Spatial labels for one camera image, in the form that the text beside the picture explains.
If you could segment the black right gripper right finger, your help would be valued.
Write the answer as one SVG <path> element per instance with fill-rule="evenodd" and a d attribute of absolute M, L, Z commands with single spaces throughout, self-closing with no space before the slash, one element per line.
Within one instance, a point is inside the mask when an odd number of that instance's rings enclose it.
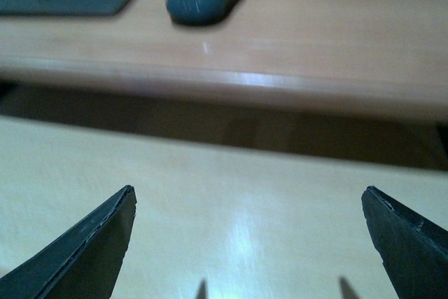
<path fill-rule="evenodd" d="M 361 197 L 375 249 L 399 298 L 447 297 L 447 231 L 369 186 Z"/>

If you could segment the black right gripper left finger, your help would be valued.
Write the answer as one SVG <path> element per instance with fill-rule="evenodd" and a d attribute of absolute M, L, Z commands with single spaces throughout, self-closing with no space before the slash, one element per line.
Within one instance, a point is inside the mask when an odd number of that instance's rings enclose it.
<path fill-rule="evenodd" d="M 1 278 L 2 298 L 110 298 L 129 246 L 136 194 L 125 186 Z"/>

